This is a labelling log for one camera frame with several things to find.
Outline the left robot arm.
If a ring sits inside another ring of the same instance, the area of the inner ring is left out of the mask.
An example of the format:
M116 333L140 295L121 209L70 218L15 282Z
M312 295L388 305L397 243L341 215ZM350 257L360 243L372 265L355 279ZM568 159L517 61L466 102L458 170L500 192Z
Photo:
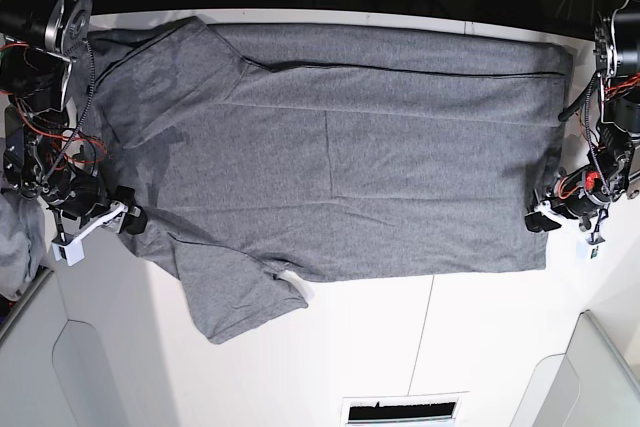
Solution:
M534 193L525 224L534 233L577 224L586 243L604 241L601 224L621 197L639 197L639 0L604 0L594 29L595 72L558 115L577 115L587 164Z

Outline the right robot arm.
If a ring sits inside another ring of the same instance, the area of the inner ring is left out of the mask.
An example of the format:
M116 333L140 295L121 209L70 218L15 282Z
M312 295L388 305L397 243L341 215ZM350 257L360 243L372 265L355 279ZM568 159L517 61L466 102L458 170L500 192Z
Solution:
M56 220L138 235L146 213L132 189L105 186L99 167L106 146L81 129L94 72L79 113L68 108L74 66L94 60L87 39L91 12L92 0L1 0L1 92L9 100L3 169L12 190L43 199Z

